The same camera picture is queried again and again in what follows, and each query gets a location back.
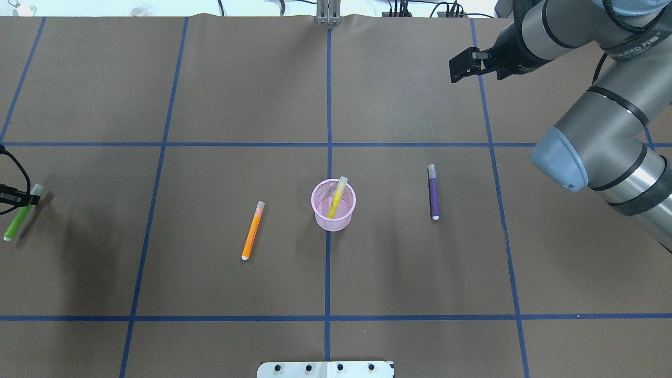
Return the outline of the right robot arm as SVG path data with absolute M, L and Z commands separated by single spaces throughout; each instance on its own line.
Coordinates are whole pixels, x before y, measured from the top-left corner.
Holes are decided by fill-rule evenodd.
M 637 135 L 670 105 L 670 1 L 514 1 L 513 23 L 485 50 L 449 61 L 456 83 L 524 75 L 597 43 L 612 59 L 533 148 L 530 160 L 567 191 L 590 187 L 670 250 L 670 160 Z

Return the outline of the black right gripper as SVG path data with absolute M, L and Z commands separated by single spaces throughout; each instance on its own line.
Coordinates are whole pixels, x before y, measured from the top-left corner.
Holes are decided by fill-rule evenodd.
M 487 73 L 485 61 L 494 61 L 497 80 L 504 80 L 511 75 L 525 74 L 526 46 L 522 33 L 515 24 L 510 24 L 499 34 L 495 44 L 487 51 L 478 47 L 468 47 L 449 60 L 451 83 L 472 75 Z

